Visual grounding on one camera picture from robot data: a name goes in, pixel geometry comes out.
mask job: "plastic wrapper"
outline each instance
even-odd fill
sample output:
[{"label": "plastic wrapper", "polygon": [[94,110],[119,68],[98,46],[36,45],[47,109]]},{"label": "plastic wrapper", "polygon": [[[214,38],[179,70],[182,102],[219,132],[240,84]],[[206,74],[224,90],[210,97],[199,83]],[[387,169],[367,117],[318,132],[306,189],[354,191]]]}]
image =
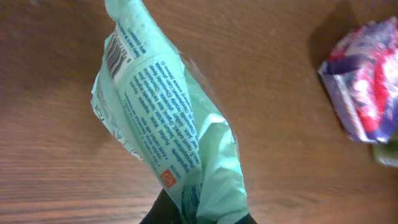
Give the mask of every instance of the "plastic wrapper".
[{"label": "plastic wrapper", "polygon": [[383,165],[398,167],[398,141],[373,145],[374,158]]},{"label": "plastic wrapper", "polygon": [[319,73],[354,140],[388,142],[398,124],[397,19],[370,22],[333,49]]},{"label": "plastic wrapper", "polygon": [[92,91],[95,114],[152,169],[184,222],[236,223],[248,214],[238,145],[203,91],[211,88],[141,0],[105,3],[116,27]]}]

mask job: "wooden table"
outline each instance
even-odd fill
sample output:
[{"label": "wooden table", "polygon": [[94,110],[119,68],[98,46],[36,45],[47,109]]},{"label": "wooden table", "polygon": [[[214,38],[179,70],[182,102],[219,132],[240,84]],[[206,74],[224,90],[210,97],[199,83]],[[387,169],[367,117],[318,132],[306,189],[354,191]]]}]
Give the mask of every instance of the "wooden table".
[{"label": "wooden table", "polygon": [[[398,169],[342,131],[316,69],[391,1],[146,0],[217,92],[259,223],[398,223]],[[90,107],[103,1],[0,1],[0,223],[138,223],[160,185]]]}]

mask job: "green plastic bag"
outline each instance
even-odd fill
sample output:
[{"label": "green plastic bag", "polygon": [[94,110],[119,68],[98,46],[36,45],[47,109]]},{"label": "green plastic bag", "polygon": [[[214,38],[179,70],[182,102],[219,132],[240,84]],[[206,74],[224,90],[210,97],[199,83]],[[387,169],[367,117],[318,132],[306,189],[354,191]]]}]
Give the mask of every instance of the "green plastic bag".
[{"label": "green plastic bag", "polygon": [[182,220],[236,223],[248,214],[238,145],[198,84],[203,77],[180,57],[141,0],[105,3],[116,27],[105,40],[94,112],[150,166]]}]

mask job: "red and purple packaging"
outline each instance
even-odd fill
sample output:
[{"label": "red and purple packaging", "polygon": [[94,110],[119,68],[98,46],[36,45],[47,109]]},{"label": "red and purple packaging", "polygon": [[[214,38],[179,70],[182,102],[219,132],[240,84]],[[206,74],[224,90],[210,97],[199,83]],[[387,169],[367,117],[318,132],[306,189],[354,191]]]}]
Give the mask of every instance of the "red and purple packaging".
[{"label": "red and purple packaging", "polygon": [[388,142],[398,125],[398,21],[346,35],[319,74],[350,138]]}]

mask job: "orange logo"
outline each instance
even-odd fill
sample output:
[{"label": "orange logo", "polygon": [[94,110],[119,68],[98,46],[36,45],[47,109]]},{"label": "orange logo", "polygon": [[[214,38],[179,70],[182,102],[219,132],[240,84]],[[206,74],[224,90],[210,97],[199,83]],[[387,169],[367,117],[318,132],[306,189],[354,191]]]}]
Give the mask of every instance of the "orange logo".
[{"label": "orange logo", "polygon": [[160,178],[163,180],[163,183],[167,186],[168,189],[171,188],[171,186],[173,186],[177,182],[173,174],[168,169],[165,172],[163,172],[162,175],[160,175]]}]

